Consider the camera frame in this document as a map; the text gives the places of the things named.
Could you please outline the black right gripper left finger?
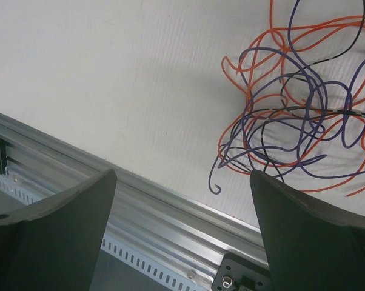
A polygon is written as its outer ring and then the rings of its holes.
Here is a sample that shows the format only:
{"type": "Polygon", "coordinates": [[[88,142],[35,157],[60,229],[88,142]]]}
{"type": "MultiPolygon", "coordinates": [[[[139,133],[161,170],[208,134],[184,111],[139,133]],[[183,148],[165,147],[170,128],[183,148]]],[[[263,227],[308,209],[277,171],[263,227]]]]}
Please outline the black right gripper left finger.
{"type": "Polygon", "coordinates": [[[115,189],[109,169],[0,214],[0,290],[88,290],[115,189]]]}

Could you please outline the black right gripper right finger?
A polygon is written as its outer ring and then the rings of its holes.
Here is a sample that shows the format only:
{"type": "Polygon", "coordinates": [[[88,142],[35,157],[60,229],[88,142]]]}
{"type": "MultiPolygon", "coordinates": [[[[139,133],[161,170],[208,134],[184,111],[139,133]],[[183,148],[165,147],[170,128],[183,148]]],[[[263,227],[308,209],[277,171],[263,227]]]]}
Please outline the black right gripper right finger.
{"type": "Polygon", "coordinates": [[[250,187],[275,290],[365,290],[365,216],[259,170],[250,187]]]}

